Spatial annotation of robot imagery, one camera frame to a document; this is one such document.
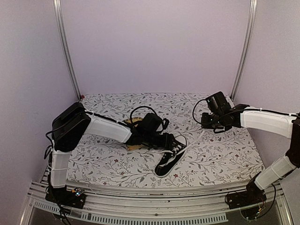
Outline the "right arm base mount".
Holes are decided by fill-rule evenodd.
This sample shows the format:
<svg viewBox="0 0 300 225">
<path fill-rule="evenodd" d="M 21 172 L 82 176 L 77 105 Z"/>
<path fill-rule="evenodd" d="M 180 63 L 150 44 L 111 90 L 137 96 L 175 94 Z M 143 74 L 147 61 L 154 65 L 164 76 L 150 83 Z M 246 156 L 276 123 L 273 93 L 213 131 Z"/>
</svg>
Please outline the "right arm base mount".
<svg viewBox="0 0 300 225">
<path fill-rule="evenodd" d="M 236 209 L 252 204 L 263 203 L 266 200 L 267 197 L 264 191 L 255 188 L 250 188 L 239 192 L 229 192 L 225 196 L 225 203 L 228 205 L 229 209 Z"/>
</svg>

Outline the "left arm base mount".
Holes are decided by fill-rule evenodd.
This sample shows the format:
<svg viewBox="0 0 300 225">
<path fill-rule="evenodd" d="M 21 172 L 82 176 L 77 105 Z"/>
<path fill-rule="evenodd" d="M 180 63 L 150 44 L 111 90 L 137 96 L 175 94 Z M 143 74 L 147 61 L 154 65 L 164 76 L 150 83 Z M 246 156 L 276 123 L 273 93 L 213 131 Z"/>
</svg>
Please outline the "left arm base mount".
<svg viewBox="0 0 300 225">
<path fill-rule="evenodd" d="M 86 200 L 86 194 L 84 192 L 84 189 L 78 188 L 73 190 L 66 190 L 65 188 L 48 189 L 45 199 L 62 206 L 83 209 Z"/>
</svg>

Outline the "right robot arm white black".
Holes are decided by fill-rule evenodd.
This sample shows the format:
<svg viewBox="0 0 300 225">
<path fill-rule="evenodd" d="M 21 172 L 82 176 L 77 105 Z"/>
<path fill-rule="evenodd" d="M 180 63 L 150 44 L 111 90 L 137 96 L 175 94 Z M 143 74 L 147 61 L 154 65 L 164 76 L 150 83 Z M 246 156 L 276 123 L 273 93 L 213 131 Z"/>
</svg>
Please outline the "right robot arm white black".
<svg viewBox="0 0 300 225">
<path fill-rule="evenodd" d="M 231 106 L 222 92 L 207 98 L 209 113 L 202 113 L 201 126 L 223 133 L 231 128 L 252 128 L 281 135 L 290 140 L 288 151 L 246 186 L 242 200 L 253 204 L 269 185 L 285 178 L 300 166 L 300 115 L 254 108 L 246 104 Z"/>
</svg>

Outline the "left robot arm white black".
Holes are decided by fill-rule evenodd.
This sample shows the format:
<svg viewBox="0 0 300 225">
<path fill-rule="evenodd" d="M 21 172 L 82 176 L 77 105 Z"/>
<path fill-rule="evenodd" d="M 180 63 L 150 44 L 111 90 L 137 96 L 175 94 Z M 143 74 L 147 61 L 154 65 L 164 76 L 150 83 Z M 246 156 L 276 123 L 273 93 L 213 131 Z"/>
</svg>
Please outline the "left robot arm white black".
<svg viewBox="0 0 300 225">
<path fill-rule="evenodd" d="M 164 132 L 169 121 L 155 112 L 142 120 L 119 122 L 106 116 L 87 111 L 80 102 L 73 103 L 52 122 L 52 130 L 46 137 L 52 142 L 50 169 L 51 195 L 59 203 L 66 203 L 70 194 L 64 189 L 71 152 L 83 135 L 98 135 L 129 146 L 145 145 L 151 148 L 172 150 L 174 136 Z"/>
</svg>

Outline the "black white canvas sneaker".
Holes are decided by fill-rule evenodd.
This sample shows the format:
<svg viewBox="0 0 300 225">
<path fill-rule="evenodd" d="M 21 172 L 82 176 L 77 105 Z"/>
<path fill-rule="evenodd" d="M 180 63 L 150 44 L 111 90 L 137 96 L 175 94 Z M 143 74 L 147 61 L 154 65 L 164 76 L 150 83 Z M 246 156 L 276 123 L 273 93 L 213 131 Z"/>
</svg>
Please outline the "black white canvas sneaker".
<svg viewBox="0 0 300 225">
<path fill-rule="evenodd" d="M 171 150 L 165 150 L 160 162 L 154 169 L 157 177 L 166 177 L 171 170 L 181 161 L 187 150 L 188 141 L 183 135 L 176 136 Z"/>
</svg>

